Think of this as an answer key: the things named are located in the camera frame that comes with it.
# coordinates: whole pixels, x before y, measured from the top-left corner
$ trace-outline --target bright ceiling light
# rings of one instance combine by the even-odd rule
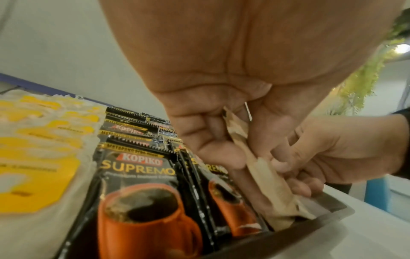
[[[399,45],[396,46],[396,48],[394,48],[394,51],[397,54],[404,54],[404,53],[410,51],[410,45],[408,45],[408,44],[399,44]]]

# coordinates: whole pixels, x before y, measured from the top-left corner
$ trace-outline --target wall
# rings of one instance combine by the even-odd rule
[[[379,116],[397,110],[410,75],[410,60],[388,63],[376,83],[374,96],[367,97],[359,115]]]
[[[0,14],[6,3],[0,0]],[[166,117],[122,55],[96,0],[18,0],[0,34],[0,73]]]

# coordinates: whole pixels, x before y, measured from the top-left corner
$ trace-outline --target paper sachet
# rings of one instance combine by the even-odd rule
[[[308,212],[298,200],[285,179],[273,168],[270,161],[261,157],[256,158],[247,144],[248,124],[239,119],[226,107],[223,113],[226,127],[234,143],[239,146],[246,155],[246,165],[264,196],[272,204],[270,210],[258,211],[275,230],[289,228],[295,221],[296,216],[314,219],[315,216]]]

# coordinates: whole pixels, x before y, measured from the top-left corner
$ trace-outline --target white table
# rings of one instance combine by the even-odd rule
[[[409,259],[410,224],[326,186],[356,212],[288,248],[275,259]]]

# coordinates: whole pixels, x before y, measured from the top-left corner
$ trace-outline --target red logo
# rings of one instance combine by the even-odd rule
[[[150,166],[162,166],[162,159],[158,159],[155,157],[146,157],[136,154],[130,153],[121,153],[117,160],[124,161],[124,162],[132,162],[138,163],[143,165],[150,165]]]
[[[117,125],[115,124],[114,126],[111,126],[110,128],[113,129],[117,129],[123,132],[127,132],[127,133],[131,133],[131,134],[139,134],[139,135],[144,135],[143,132],[141,131],[137,131],[136,129],[130,128],[130,127],[126,127],[126,126],[122,126],[122,125]]]

